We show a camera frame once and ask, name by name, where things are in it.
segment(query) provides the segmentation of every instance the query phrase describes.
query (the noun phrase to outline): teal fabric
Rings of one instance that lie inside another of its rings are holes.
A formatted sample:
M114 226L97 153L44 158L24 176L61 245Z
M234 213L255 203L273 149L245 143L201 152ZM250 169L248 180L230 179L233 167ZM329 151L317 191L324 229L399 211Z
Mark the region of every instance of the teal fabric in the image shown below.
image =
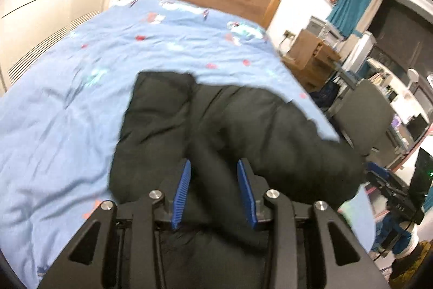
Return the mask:
M326 20L334 25L344 37L349 37L352 33L361 37L362 34L359 31L355 31L355 27L371 1L338 0L338 3Z

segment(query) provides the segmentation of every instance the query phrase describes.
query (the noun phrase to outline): ribbed blue pad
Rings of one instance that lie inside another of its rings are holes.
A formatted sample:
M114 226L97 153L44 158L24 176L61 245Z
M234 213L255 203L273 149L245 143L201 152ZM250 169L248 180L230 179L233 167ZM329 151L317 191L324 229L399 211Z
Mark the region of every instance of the ribbed blue pad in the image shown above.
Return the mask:
M251 191L250 182L245 173L245 168L241 160L238 161L238 183L241 190L242 202L246 211L246 218L254 228L257 224L257 216L255 214L255 200Z
M183 210L187 202L188 188L191 180L191 162L187 159L183 173L179 181L178 189L176 191L175 199L173 200L173 215L172 215L172 229L178 228L179 223L182 221Z

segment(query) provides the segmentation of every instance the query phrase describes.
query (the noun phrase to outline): black garment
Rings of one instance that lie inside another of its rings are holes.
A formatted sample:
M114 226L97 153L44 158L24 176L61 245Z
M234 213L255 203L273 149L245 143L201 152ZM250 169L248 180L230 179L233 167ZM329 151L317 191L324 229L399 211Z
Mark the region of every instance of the black garment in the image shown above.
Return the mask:
M113 158L110 189L137 200L192 164L183 219L212 227L164 233L169 289L259 288L267 234L253 232L239 197L236 162L292 200L325 200L337 208L362 182L360 158L347 145L322 140L315 124L269 91L206 86L177 73L140 73Z

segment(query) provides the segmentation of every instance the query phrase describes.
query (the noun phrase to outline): office chair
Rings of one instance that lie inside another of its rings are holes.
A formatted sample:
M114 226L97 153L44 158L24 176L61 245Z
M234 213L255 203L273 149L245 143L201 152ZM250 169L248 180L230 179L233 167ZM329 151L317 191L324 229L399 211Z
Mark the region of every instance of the office chair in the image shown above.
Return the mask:
M386 133L394 111L382 92L369 80L362 80L343 98L332 117L347 142L362 156L368 156L380 136Z

